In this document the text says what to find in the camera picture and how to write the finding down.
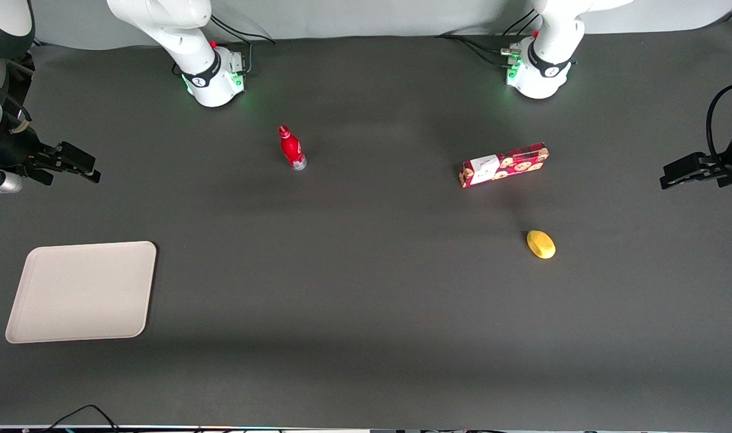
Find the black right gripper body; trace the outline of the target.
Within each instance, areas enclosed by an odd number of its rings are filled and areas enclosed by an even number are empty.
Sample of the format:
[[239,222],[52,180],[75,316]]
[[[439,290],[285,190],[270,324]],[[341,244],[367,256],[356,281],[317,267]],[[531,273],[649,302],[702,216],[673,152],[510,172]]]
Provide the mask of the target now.
[[12,134],[0,130],[0,170],[50,186],[53,173],[61,172],[56,148],[42,143],[33,129]]

